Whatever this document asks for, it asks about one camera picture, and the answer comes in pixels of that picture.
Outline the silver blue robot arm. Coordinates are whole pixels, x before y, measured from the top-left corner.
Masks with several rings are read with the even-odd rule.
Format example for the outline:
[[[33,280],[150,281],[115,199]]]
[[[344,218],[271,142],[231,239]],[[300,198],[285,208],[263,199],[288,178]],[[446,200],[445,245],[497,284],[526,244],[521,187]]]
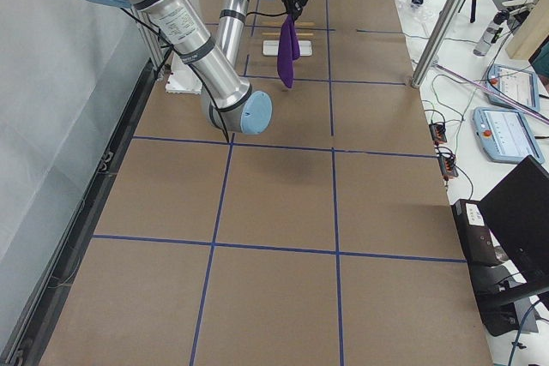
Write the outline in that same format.
[[[202,83],[202,110],[224,133],[261,134],[272,117],[268,94],[237,74],[234,64],[250,0],[223,0],[216,33],[211,33],[190,0],[86,0],[145,14],[161,39]],[[286,87],[293,84],[293,63],[300,57],[295,21],[309,0],[281,0],[285,21],[278,46],[277,71]]]

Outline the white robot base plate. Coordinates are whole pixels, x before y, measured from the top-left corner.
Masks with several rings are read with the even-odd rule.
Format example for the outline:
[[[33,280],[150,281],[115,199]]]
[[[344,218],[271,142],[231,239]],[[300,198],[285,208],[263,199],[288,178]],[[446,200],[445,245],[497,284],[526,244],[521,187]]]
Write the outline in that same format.
[[[166,91],[168,93],[201,93],[202,82],[193,70],[182,62],[178,55],[173,56],[170,67],[170,75],[166,82]]]

